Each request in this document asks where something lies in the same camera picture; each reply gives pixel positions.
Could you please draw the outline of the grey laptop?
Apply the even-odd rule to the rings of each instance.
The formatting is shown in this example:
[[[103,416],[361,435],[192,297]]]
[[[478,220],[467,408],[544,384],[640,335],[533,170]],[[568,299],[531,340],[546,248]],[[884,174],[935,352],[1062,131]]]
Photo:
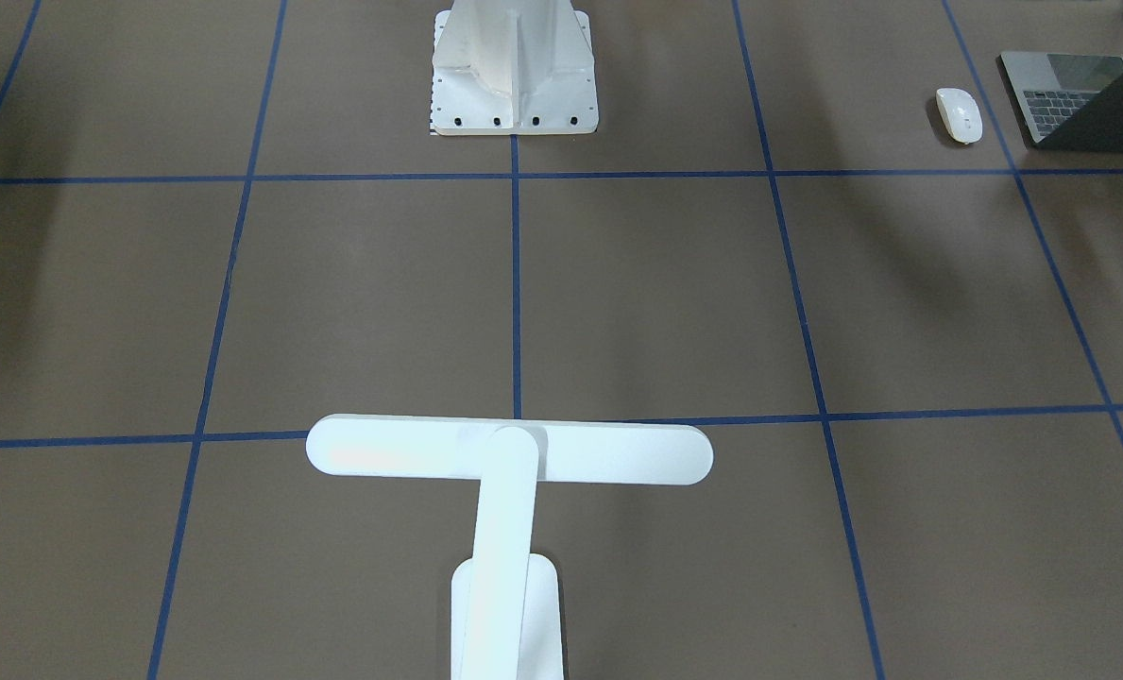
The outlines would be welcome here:
[[[1033,147],[1123,154],[1123,56],[1003,50],[998,61]]]

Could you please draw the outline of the white desk lamp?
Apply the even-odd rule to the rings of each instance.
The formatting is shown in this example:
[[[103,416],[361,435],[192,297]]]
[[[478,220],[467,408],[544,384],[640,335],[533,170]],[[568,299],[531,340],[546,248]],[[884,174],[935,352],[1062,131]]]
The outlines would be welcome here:
[[[471,559],[451,575],[453,679],[562,679],[562,586],[532,551],[536,488],[688,486],[715,451],[677,423],[328,415],[305,439],[319,472],[480,483]]]

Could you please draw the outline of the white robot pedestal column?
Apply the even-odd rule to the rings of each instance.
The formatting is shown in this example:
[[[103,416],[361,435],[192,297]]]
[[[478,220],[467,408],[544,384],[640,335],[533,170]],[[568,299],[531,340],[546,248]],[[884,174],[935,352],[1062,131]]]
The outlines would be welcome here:
[[[454,1],[433,16],[436,135],[583,135],[600,125],[594,40],[570,1]]]

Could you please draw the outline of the white wireless mouse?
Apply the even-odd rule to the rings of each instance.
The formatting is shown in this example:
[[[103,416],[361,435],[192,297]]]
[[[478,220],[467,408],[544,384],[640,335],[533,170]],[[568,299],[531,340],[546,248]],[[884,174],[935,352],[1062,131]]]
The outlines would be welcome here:
[[[966,90],[937,89],[935,107],[951,141],[965,145],[980,141],[982,113],[975,98]]]

